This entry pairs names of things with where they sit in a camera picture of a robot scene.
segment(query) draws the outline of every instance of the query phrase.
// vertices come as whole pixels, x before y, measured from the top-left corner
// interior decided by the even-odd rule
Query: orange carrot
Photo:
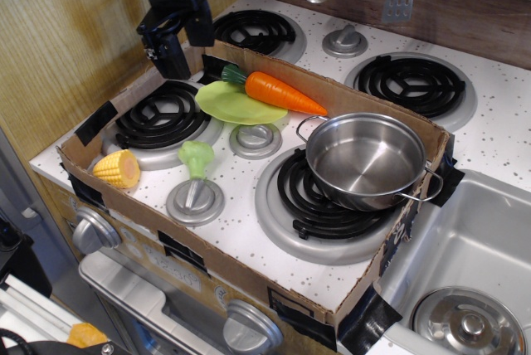
[[[245,85],[247,95],[269,105],[323,116],[328,113],[323,106],[308,96],[261,71],[247,76],[236,65],[227,65],[223,68],[222,80]]]

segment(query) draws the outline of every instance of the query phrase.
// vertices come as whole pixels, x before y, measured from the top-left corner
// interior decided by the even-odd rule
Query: stainless steel pot
[[[325,120],[306,139],[300,128],[309,120]],[[442,189],[442,177],[426,167],[426,150],[404,123],[374,113],[343,114],[333,119],[312,116],[299,124],[306,158],[323,194],[339,205],[375,211],[412,199],[427,202]],[[413,197],[424,172],[438,181],[431,196]]]

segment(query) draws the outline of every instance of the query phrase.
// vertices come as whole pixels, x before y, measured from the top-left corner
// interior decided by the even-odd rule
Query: pot handle
[[[439,193],[441,193],[442,185],[443,185],[442,177],[439,174],[431,171],[428,167],[424,167],[424,169],[426,170],[427,173],[430,173],[439,182],[439,184],[437,186],[437,189],[435,190],[435,193],[433,193],[429,197],[426,197],[425,199],[419,199],[418,197],[410,196],[410,195],[407,195],[407,194],[401,193],[401,192],[397,192],[396,194],[398,196],[402,196],[402,197],[405,197],[407,199],[415,200],[417,202],[429,202],[431,199],[434,199]]]
[[[327,121],[329,118],[328,117],[324,117],[324,116],[310,116],[310,117],[308,117],[308,118],[306,118],[306,119],[304,119],[304,120],[302,120],[300,122],[299,126],[297,127],[296,133],[299,136],[299,138],[302,139],[303,141],[305,141],[306,143],[308,143],[308,139],[306,139],[305,137],[302,136],[302,134],[300,133],[300,128],[307,121],[314,120],[314,119],[321,119],[321,120]]]

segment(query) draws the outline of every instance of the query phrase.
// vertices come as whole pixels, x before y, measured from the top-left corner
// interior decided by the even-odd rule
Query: oven door
[[[81,277],[117,309],[139,354],[230,354],[225,319],[115,250],[80,263]]]

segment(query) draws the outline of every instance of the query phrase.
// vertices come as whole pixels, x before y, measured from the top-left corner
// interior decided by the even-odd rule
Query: cardboard box
[[[417,132],[424,143],[426,156],[432,169],[437,169],[441,163],[450,135],[430,120],[408,109],[359,91],[353,91],[334,80],[305,71],[289,63],[252,51],[244,51],[222,42],[217,42],[214,47],[207,49],[188,48],[186,54],[192,72],[198,72],[202,69],[203,53],[234,62],[245,71],[263,71],[283,80],[319,102],[328,110],[330,117],[352,112],[374,112],[392,116]],[[341,303],[339,309],[325,309],[311,299],[284,289],[275,281],[268,279],[267,276],[257,273],[238,259],[205,242],[192,230],[90,174],[90,165],[100,155],[101,150],[98,132],[119,118],[143,97],[156,90],[163,82],[164,79],[153,68],[120,91],[118,96],[108,104],[102,106],[87,120],[85,128],[88,127],[89,130],[85,129],[81,138],[80,135],[72,136],[59,149],[65,169],[71,176],[82,182],[83,187],[88,187],[100,194],[100,208],[116,211],[151,231],[162,231],[171,237],[178,238],[181,245],[202,257],[209,273],[229,282],[234,288],[248,294],[262,304],[270,304],[270,291],[274,290],[280,294],[288,306],[290,304],[304,306],[305,309],[311,311],[313,319],[319,323],[325,323],[337,331],[339,323],[352,311],[367,288],[372,286],[372,283],[381,275],[386,257],[390,258],[394,252],[393,247],[399,244],[405,231],[404,221],[415,212],[417,202],[409,201],[404,204],[386,242],[382,243],[363,277],[358,280],[357,284],[353,284],[352,291]],[[426,193],[428,181],[429,178],[421,183],[416,191],[417,194]]]

